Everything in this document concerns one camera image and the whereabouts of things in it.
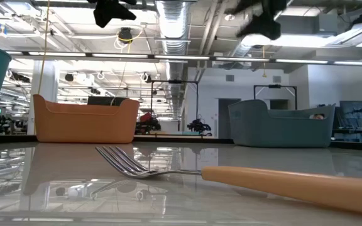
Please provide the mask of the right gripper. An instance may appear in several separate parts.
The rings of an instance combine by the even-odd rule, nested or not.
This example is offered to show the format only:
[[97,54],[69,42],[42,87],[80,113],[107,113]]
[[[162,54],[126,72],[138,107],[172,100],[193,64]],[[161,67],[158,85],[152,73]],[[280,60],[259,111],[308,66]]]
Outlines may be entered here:
[[263,12],[269,16],[275,16],[278,12],[287,8],[287,0],[240,0],[233,8],[228,8],[226,14],[237,15],[254,8],[262,2]]

